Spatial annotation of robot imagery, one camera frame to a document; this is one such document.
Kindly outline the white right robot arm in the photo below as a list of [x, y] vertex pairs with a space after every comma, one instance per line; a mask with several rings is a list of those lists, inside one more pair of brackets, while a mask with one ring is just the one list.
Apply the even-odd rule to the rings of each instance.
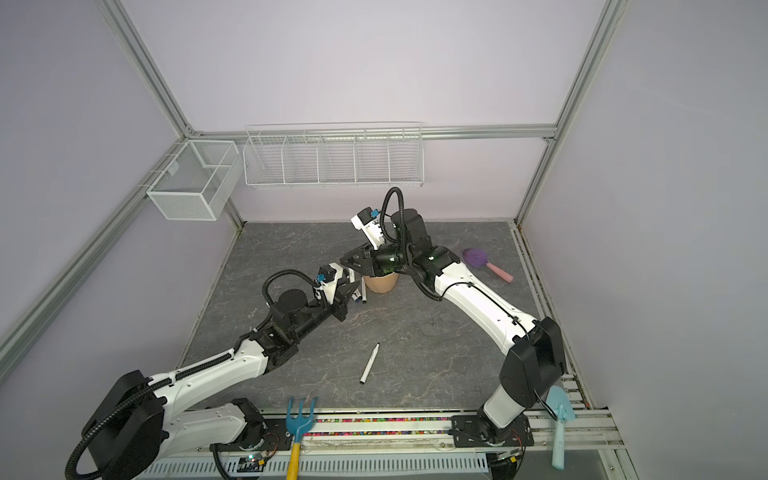
[[342, 256], [343, 266], [371, 278], [392, 273], [411, 278], [427, 298], [459, 308], [505, 355], [499, 386], [478, 413], [492, 431], [507, 428], [566, 373], [560, 326], [513, 306], [477, 278], [459, 255], [434, 244], [422, 216], [405, 206], [400, 188], [390, 188], [380, 209], [366, 207], [351, 223], [367, 242]]

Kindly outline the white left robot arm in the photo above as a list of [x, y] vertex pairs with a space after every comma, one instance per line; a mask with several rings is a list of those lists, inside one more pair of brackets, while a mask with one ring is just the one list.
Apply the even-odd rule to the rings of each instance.
[[[119, 377], [83, 427], [65, 477], [133, 479], [154, 461], [194, 447], [258, 445], [264, 420], [251, 401], [236, 399], [211, 411], [196, 404], [284, 365], [325, 320], [345, 320], [359, 288], [359, 279], [336, 263], [314, 278], [295, 269], [271, 275], [262, 286], [266, 318], [231, 348], [181, 369]], [[83, 474], [78, 464], [85, 453], [96, 468]]]

